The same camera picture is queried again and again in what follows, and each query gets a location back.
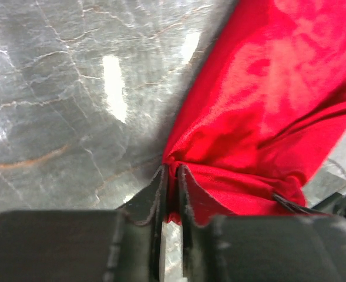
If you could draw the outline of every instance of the gray marble floor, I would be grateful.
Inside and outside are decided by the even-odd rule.
[[[112,209],[145,186],[233,5],[0,0],[0,211]],[[345,182],[346,137],[305,192],[313,204]]]

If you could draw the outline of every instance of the red bag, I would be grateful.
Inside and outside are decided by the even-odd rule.
[[[167,142],[176,169],[235,214],[281,214],[346,129],[346,1],[241,0]]]

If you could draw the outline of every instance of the marble veining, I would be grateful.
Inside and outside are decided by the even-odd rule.
[[[0,0],[0,211],[112,209],[145,186],[233,5]],[[331,158],[318,177],[338,182],[310,183],[312,202],[317,183],[346,181],[346,136]],[[176,281],[180,234],[166,228]]]

